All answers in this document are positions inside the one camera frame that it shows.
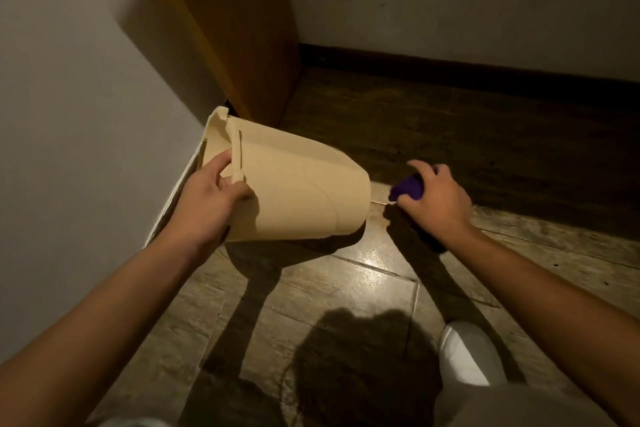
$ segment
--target dark baseboard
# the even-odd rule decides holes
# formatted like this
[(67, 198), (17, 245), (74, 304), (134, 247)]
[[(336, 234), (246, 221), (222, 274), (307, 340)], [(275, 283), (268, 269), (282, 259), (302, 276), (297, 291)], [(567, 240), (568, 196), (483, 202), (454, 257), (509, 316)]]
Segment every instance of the dark baseboard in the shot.
[(624, 80), (328, 48), (313, 44), (300, 44), (300, 56), (305, 66), (526, 98), (627, 110), (640, 109), (640, 83)]

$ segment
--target purple object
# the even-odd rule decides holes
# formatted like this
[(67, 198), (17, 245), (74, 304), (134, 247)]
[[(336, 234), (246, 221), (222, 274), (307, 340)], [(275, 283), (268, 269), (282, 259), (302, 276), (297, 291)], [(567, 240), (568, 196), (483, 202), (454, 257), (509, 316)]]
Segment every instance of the purple object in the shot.
[(424, 182), (420, 174), (414, 174), (396, 184), (389, 192), (389, 201), (397, 201), (402, 194), (408, 194), (412, 199), (420, 199), (424, 193)]

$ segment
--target beige bucket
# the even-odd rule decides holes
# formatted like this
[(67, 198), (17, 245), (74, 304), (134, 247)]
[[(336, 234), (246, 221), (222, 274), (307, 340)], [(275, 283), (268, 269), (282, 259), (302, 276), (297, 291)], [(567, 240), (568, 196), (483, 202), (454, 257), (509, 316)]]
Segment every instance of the beige bucket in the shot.
[(236, 204), (227, 240), (292, 240), (348, 235), (369, 213), (369, 175), (346, 154), (228, 115), (218, 107), (205, 130), (204, 163), (231, 148), (222, 172), (255, 197)]

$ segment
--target wooden floor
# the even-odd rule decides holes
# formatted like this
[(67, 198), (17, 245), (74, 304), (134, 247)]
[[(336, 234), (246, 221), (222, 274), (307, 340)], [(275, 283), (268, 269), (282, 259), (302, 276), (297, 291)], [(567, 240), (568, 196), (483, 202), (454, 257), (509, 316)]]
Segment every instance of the wooden floor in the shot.
[(372, 178), (357, 234), (220, 247), (188, 281), (96, 415), (184, 426), (432, 422), (437, 341), (467, 319), (513, 382), (581, 396), (451, 254), (388, 204), (411, 158), (446, 162), (474, 224), (640, 317), (636, 114), (307, 69), (282, 126)]

